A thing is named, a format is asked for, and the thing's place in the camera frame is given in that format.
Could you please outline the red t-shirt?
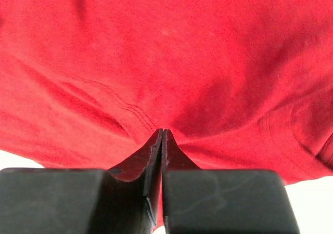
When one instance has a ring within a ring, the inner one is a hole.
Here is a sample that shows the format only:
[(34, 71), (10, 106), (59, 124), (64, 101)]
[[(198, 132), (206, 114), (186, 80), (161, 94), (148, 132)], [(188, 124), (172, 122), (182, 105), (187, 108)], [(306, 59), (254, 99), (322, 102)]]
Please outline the red t-shirt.
[(332, 175), (332, 0), (1, 0), (1, 149), (109, 168), (159, 128), (201, 168)]

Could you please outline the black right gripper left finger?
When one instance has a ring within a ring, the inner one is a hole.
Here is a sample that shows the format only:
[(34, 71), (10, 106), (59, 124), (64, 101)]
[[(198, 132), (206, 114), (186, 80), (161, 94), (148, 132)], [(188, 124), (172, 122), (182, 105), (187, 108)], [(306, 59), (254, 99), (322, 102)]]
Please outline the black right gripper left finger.
[(163, 131), (108, 169), (6, 168), (1, 233), (151, 233)]

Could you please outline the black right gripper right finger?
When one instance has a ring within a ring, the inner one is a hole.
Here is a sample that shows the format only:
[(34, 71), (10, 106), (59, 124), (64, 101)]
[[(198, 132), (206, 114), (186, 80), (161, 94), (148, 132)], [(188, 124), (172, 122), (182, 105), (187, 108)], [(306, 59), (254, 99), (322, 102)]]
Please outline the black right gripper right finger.
[(203, 170), (166, 129), (162, 139), (166, 233), (299, 233), (287, 191), (270, 170)]

